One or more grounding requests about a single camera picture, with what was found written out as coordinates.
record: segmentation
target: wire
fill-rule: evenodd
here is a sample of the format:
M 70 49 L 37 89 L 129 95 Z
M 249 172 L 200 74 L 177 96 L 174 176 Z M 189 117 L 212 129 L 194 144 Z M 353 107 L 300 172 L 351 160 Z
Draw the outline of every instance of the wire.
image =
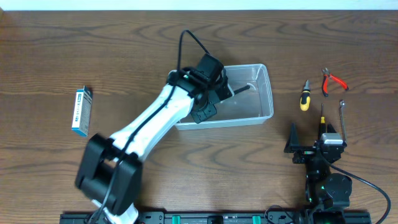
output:
M 203 44 L 197 39 L 197 37 L 195 37 L 195 35 L 192 34 L 191 31 L 189 30 L 183 30 L 181 35 L 180 35 L 180 40 L 178 43 L 178 59 L 177 59 L 177 75 L 180 75 L 180 69 L 181 69 L 181 54 L 182 54 L 182 38 L 184 36 L 184 33 L 188 33 L 191 35 L 191 37 L 200 45 L 200 47 L 207 53 L 210 54 L 209 51 L 207 51 L 207 49 L 205 48 L 205 46 L 203 46 Z M 105 194 L 105 198 L 103 200 L 103 203 L 101 204 L 101 207 L 99 209 L 97 209 L 92 216 L 90 217 L 90 219 L 88 220 L 88 224 L 95 224 L 99 217 L 101 216 L 101 214 L 103 213 L 104 209 L 105 209 L 105 204 L 108 201 L 109 195 L 111 193 L 111 190 L 113 188 L 114 185 L 114 181 L 116 179 L 116 174 L 119 170 L 119 165 L 120 163 L 125 160 L 126 158 L 126 151 L 130 145 L 130 143 L 132 143 L 132 141 L 134 140 L 134 137 L 137 135 L 137 133 L 157 114 L 159 113 L 165 106 L 167 106 L 167 104 L 169 103 L 171 97 L 173 96 L 175 91 L 175 85 L 173 85 L 172 90 L 170 91 L 169 96 L 166 98 L 166 100 L 151 114 L 149 115 L 129 136 L 128 140 L 126 141 L 126 144 L 124 145 L 123 149 L 121 150 L 121 155 L 118 159 L 118 162 L 115 165 L 114 168 L 114 172 L 112 174 L 112 178 L 111 181 L 109 182 L 109 187 L 106 191 Z
M 284 213 L 286 213 L 286 215 L 292 220 L 292 223 L 294 223 L 293 217 L 292 217 L 291 215 L 289 215 L 289 214 L 286 212 L 286 210 L 285 210 L 282 206 L 280 206 L 280 205 L 271 205 L 269 208 L 267 208 L 266 212 L 264 212 L 264 218 L 265 218 L 268 222 L 270 222 L 271 224 L 275 224 L 275 223 L 271 222 L 271 221 L 268 219 L 268 210 L 270 210 L 271 208 L 274 208 L 274 207 L 281 208 L 282 211 L 283 211 Z
M 379 221 L 376 222 L 376 224 L 382 223 L 387 218 L 388 213 L 390 212 L 390 209 L 391 209 L 391 200 L 390 200 L 390 197 L 388 196 L 388 194 L 385 193 L 385 191 L 383 191 L 380 187 L 370 183 L 369 181 L 364 180 L 364 179 L 362 179 L 362 178 L 360 178 L 360 177 L 358 177 L 358 176 L 356 176 L 356 175 L 354 175 L 352 173 L 349 173 L 349 172 L 347 172 L 347 171 L 345 171 L 343 169 L 340 169 L 337 166 L 332 165 L 329 161 L 327 161 L 325 159 L 325 157 L 322 155 L 322 153 L 320 153 L 320 155 L 321 155 L 322 159 L 326 162 L 326 164 L 328 164 L 331 168 L 337 170 L 338 172 L 341 172 L 342 174 L 345 174 L 345 175 L 347 175 L 349 177 L 352 177 L 352 178 L 354 178 L 354 179 L 356 179 L 356 180 L 358 180 L 358 181 L 360 181 L 360 182 L 362 182 L 364 184 L 367 184 L 367 185 L 371 186 L 372 188 L 376 189 L 381 194 L 383 194 L 383 196 L 387 200 L 387 208 L 386 208 L 386 211 L 384 212 L 383 216 L 379 219 Z

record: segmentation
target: green strip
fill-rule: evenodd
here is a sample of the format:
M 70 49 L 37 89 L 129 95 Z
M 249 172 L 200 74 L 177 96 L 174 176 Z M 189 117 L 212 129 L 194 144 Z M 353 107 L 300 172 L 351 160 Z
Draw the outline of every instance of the green strip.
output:
M 179 215 L 173 215 L 172 224 L 181 224 L 181 217 Z
M 258 215 L 253 216 L 253 224 L 261 224 L 261 217 Z

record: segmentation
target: yellow screwdriver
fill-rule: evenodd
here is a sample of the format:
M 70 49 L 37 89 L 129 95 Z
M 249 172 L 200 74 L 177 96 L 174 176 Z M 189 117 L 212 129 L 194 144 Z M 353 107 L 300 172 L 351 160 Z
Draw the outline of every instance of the yellow screwdriver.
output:
M 302 111 L 308 110 L 310 107 L 310 101 L 310 80 L 307 80 L 300 97 L 300 108 Z

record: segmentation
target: yellow handle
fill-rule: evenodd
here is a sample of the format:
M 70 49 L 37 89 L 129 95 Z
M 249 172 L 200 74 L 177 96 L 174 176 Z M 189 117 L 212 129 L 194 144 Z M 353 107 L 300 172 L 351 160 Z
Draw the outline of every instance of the yellow handle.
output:
M 307 100 L 305 101 L 305 104 L 302 104 L 301 103 L 302 102 L 302 98 L 300 97 L 300 108 L 301 108 L 302 111 L 306 111 L 306 110 L 309 109 L 310 101 L 311 101 L 311 98 L 309 96 L 307 96 Z

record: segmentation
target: plastic bin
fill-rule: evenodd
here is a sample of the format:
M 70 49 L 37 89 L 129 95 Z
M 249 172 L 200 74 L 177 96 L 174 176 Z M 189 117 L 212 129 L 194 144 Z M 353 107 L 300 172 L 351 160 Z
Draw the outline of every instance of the plastic bin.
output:
M 271 84 L 263 64 L 225 66 L 233 90 L 250 85 L 250 89 L 217 103 L 217 114 L 200 124 L 188 115 L 175 124 L 178 130 L 222 128 L 262 124 L 274 114 Z

